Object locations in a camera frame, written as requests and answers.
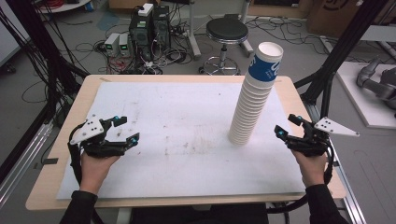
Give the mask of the white box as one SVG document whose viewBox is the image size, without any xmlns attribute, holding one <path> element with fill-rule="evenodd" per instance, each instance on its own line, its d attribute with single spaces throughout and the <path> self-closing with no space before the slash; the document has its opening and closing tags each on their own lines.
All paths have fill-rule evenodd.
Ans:
<svg viewBox="0 0 396 224">
<path fill-rule="evenodd" d="M 154 5 L 151 3 L 145 3 L 139 10 L 138 10 L 138 15 L 139 16 L 144 16 L 147 17 L 152 9 L 154 8 Z"/>
</svg>

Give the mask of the white foam board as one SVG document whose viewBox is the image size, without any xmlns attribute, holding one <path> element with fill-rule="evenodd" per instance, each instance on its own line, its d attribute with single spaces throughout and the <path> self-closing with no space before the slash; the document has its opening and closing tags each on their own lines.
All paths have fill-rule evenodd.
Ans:
<svg viewBox="0 0 396 224">
<path fill-rule="evenodd" d="M 140 139 L 111 167 L 100 198 L 304 192 L 297 162 L 274 133 L 275 126 L 289 126 L 275 91 L 248 142 L 236 146 L 229 141 L 240 90 L 238 83 L 101 84 L 88 114 L 127 118 L 108 131 L 111 142 L 135 133 Z"/>
</svg>

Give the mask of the person's left hand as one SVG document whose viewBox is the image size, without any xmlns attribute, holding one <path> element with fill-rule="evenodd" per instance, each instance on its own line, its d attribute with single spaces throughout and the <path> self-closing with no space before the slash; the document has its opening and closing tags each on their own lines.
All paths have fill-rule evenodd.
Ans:
<svg viewBox="0 0 396 224">
<path fill-rule="evenodd" d="M 92 194 L 97 194 L 111 166 L 119 159 L 119 157 L 95 158 L 82 154 L 81 171 L 82 178 L 79 189 Z"/>
</svg>

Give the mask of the aluminium rail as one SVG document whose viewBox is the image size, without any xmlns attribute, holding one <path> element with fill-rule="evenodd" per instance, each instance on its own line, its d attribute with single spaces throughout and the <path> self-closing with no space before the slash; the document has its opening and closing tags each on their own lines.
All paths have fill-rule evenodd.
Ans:
<svg viewBox="0 0 396 224">
<path fill-rule="evenodd" d="M 42 124 L 36 132 L 33 132 L 33 136 L 29 138 L 28 142 L 21 147 L 21 155 L 0 184 L 0 210 L 5 206 L 8 198 L 18 186 L 38 152 L 50 137 L 52 130 L 52 122 L 49 124 Z"/>
<path fill-rule="evenodd" d="M 320 109 L 317 108 L 316 105 L 309 105 L 308 103 L 303 103 L 304 107 L 309 115 L 309 117 L 313 121 L 319 121 L 319 119 L 322 119 L 322 116 L 320 115 Z M 347 180 L 347 175 L 344 171 L 344 167 L 342 166 L 341 161 L 339 160 L 337 151 L 335 150 L 335 146 L 332 143 L 332 140 L 330 140 L 331 146 L 334 148 L 334 171 L 338 175 L 338 179 L 342 187 L 344 188 L 346 192 L 346 196 L 342 198 L 342 205 L 343 209 L 345 209 L 345 212 L 347 213 L 347 217 L 350 220 L 350 223 L 352 224 L 367 224 L 366 219 L 361 211 L 360 205 L 355 197 L 355 194 L 353 192 L 352 187 L 349 184 L 349 181 Z"/>
</svg>

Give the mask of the black computer tower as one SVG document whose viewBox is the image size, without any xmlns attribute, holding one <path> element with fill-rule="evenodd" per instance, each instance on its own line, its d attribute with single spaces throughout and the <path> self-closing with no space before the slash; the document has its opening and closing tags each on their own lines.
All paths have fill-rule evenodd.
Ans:
<svg viewBox="0 0 396 224">
<path fill-rule="evenodd" d="M 169 49 L 170 43 L 170 24 L 169 6 L 156 6 L 153 9 L 154 34 L 159 49 Z"/>
<path fill-rule="evenodd" d="M 129 32 L 140 56 L 145 61 L 151 61 L 151 44 L 153 41 L 153 22 L 151 17 L 134 14 L 129 26 Z"/>
</svg>

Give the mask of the person's right hand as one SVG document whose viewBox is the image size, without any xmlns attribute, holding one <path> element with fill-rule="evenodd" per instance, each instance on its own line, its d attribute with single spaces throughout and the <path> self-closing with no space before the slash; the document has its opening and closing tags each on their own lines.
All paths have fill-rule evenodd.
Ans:
<svg viewBox="0 0 396 224">
<path fill-rule="evenodd" d="M 302 180 L 307 188 L 325 183 L 324 171 L 327 162 L 325 155 L 306 157 L 303 153 L 295 150 L 292 151 L 292 154 L 300 167 Z"/>
</svg>

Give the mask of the stack of white paper cups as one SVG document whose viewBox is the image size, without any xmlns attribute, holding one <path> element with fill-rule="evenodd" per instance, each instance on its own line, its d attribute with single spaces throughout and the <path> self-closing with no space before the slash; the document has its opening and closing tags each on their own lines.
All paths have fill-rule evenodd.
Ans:
<svg viewBox="0 0 396 224">
<path fill-rule="evenodd" d="M 275 81 L 261 81 L 246 74 L 228 132 L 231 143 L 245 145 L 253 134 Z"/>
</svg>

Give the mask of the white round table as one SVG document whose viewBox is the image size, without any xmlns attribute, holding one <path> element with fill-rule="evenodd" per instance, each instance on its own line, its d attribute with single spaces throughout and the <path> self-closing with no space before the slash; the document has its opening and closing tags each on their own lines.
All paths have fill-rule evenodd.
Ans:
<svg viewBox="0 0 396 224">
<path fill-rule="evenodd" d="M 83 8 L 86 11 L 93 11 L 92 0 L 41 0 L 38 9 L 43 13 L 58 13 L 69 10 Z"/>
</svg>

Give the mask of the black metal frame stand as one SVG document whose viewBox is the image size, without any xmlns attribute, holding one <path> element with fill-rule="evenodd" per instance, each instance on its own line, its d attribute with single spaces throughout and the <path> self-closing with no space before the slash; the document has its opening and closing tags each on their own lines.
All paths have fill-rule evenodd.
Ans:
<svg viewBox="0 0 396 224">
<path fill-rule="evenodd" d="M 0 22 L 16 40 L 44 82 L 46 99 L 42 110 L 0 165 L 0 184 L 5 183 L 10 177 L 11 170 L 16 167 L 17 161 L 39 127 L 55 115 L 56 105 L 65 100 L 66 96 L 72 96 L 79 91 L 81 85 L 77 83 L 76 77 L 85 78 L 89 75 L 87 71 L 67 61 L 58 50 L 42 21 L 42 16 L 39 15 L 39 7 L 35 4 L 35 0 L 5 0 L 5 2 L 30 39 L 23 37 L 2 8 L 0 8 Z"/>
<path fill-rule="evenodd" d="M 335 121 L 328 119 L 332 80 L 339 67 L 361 40 L 388 0 L 363 0 L 360 9 L 338 39 L 324 64 L 312 75 L 294 83 L 296 89 L 309 84 L 301 94 L 301 99 L 315 122 L 314 128 L 325 133 L 359 137 L 360 134 Z"/>
</svg>

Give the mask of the brown cardboard box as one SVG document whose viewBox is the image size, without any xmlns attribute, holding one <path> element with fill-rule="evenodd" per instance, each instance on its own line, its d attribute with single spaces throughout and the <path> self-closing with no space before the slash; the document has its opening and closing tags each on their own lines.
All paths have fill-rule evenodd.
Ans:
<svg viewBox="0 0 396 224">
<path fill-rule="evenodd" d="M 306 20 L 310 34 L 340 37 L 346 30 L 359 24 L 355 16 L 365 0 L 312 0 Z"/>
</svg>

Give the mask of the grey power supply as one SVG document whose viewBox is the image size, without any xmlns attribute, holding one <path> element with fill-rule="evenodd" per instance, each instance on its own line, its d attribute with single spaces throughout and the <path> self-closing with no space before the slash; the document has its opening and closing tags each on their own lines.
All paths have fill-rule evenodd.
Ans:
<svg viewBox="0 0 396 224">
<path fill-rule="evenodd" d="M 111 34 L 105 41 L 106 53 L 109 57 L 116 57 L 120 52 L 120 35 L 118 33 Z"/>
<path fill-rule="evenodd" d="M 129 35 L 128 34 L 120 34 L 120 55 L 122 57 L 130 57 L 131 56 L 131 47 L 130 47 L 130 41 L 129 41 Z"/>
</svg>

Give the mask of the white floor board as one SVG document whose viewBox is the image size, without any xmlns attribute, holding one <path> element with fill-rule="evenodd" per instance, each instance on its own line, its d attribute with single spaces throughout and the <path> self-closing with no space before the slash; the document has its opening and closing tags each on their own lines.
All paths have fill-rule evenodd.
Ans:
<svg viewBox="0 0 396 224">
<path fill-rule="evenodd" d="M 386 106 L 372 91 L 356 84 L 358 73 L 364 66 L 366 63 L 344 62 L 337 77 L 367 127 L 396 130 L 396 110 Z"/>
</svg>

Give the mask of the person's dark lap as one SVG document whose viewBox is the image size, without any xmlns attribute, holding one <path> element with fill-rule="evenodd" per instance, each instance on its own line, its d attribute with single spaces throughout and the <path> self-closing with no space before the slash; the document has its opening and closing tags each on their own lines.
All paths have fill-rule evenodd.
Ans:
<svg viewBox="0 0 396 224">
<path fill-rule="evenodd" d="M 218 204 L 207 211 L 192 206 L 136 208 L 131 224 L 269 224 L 264 203 Z"/>
</svg>

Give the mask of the black round stool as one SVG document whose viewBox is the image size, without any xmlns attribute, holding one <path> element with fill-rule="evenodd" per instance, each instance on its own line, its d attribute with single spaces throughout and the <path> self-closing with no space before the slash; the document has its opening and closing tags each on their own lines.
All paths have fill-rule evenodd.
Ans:
<svg viewBox="0 0 396 224">
<path fill-rule="evenodd" d="M 240 68 L 236 61 L 228 58 L 227 47 L 242 44 L 248 39 L 248 28 L 238 19 L 223 17 L 206 24 L 206 35 L 222 45 L 219 56 L 208 58 L 198 68 L 200 74 L 238 76 Z"/>
</svg>

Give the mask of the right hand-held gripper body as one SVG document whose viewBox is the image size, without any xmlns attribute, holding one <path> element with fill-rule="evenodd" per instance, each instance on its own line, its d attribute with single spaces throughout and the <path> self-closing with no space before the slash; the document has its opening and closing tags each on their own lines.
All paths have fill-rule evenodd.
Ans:
<svg viewBox="0 0 396 224">
<path fill-rule="evenodd" d="M 329 135 L 338 134 L 359 137 L 360 134 L 349 129 L 327 117 L 318 122 L 306 120 L 304 136 L 297 137 L 289 135 L 286 142 L 287 148 L 303 153 L 306 157 L 323 155 L 329 148 Z"/>
</svg>

